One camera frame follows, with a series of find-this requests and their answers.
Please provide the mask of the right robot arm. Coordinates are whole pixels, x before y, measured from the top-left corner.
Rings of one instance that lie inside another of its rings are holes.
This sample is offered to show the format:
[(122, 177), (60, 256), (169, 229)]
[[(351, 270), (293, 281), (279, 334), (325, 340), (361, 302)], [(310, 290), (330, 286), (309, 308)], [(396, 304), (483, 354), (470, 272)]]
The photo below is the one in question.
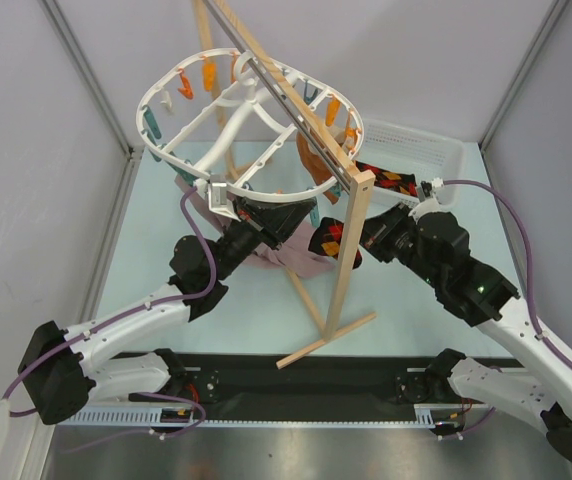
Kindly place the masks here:
[(517, 377), (444, 350), (427, 376), (439, 401), (457, 394), (479, 400), (542, 433), (572, 462), (572, 369), (547, 345), (553, 333), (536, 332), (527, 302), (495, 268), (470, 253), (469, 233), (450, 212), (414, 218), (396, 205), (365, 221), (361, 246), (380, 262), (398, 261), (425, 281), (446, 311), (502, 345), (528, 371)]

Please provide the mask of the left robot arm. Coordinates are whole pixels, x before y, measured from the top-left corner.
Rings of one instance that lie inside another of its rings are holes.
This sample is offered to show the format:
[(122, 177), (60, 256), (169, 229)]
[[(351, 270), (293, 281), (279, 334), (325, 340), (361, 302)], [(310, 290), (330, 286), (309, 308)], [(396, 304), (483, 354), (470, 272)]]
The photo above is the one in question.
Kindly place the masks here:
[(23, 385), (45, 425), (59, 424), (91, 400), (134, 394), (174, 400), (186, 388), (181, 363), (169, 349), (124, 358), (133, 343), (212, 311), (226, 295), (224, 280), (255, 250), (281, 247), (313, 209), (314, 200), (233, 202), (235, 219), (218, 240), (199, 230), (179, 239), (173, 272), (157, 291), (121, 311), (72, 327), (48, 321), (36, 328), (18, 366)]

